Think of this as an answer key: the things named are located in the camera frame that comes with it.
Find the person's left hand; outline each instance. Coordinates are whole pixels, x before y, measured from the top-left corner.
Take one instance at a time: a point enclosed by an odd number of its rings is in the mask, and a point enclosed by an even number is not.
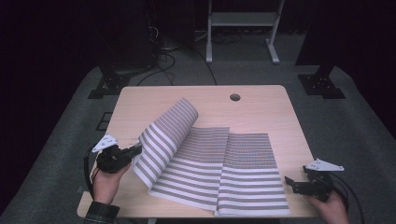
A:
[[[121,177],[131,166],[132,164],[129,163],[115,174],[108,174],[95,168],[91,176],[93,200],[98,203],[111,204],[119,190]]]

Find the white metal stand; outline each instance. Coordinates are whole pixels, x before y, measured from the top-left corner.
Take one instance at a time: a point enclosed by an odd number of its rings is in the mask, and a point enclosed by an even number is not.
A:
[[[206,62],[212,63],[212,26],[272,26],[269,39],[266,39],[268,50],[274,64],[279,64],[274,40],[277,26],[279,25],[285,0],[279,0],[277,12],[212,12],[212,0],[209,0],[209,13],[207,18]]]

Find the gray carpet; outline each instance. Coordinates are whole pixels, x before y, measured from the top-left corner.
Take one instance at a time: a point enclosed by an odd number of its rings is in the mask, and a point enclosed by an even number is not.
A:
[[[219,85],[282,85],[286,88],[306,140],[315,158],[343,165],[341,177],[354,189],[366,223],[396,223],[396,141],[359,94],[353,80],[339,68],[331,79],[346,99],[324,100],[308,96],[297,75],[314,73],[317,66],[294,66],[303,35],[278,35],[280,65],[272,65],[264,45],[265,35],[247,35],[241,42],[213,48],[210,65]],[[205,45],[197,47],[205,55]],[[170,53],[176,58],[168,70],[174,85],[213,85],[202,57],[192,50]],[[172,59],[162,56],[160,66]],[[147,72],[130,81],[136,85]],[[9,204],[0,223],[81,223],[76,210],[85,189],[83,162],[86,150],[102,136],[95,130],[104,112],[111,112],[117,96],[90,100],[88,95],[101,78],[91,70],[80,84],[49,137],[30,174]],[[147,78],[141,85],[170,85],[164,73]],[[351,223],[360,223],[359,211],[349,197]],[[319,218],[281,219],[281,223],[323,223]]]

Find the person's right hand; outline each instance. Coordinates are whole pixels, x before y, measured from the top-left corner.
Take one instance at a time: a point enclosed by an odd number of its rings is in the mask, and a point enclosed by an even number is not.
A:
[[[317,208],[320,216],[327,224],[349,223],[346,207],[336,192],[332,191],[330,193],[326,203],[308,195],[304,195],[304,198]]]

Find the white bracket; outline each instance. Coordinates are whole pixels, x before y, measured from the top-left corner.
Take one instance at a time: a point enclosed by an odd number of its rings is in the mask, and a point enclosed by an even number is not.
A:
[[[98,144],[92,149],[92,152],[98,152],[102,149],[112,147],[116,145],[119,141],[111,136],[110,134],[106,133],[105,136],[99,141]]]
[[[343,166],[334,165],[326,161],[321,161],[320,159],[316,159],[307,164],[305,168],[314,171],[344,171]]]

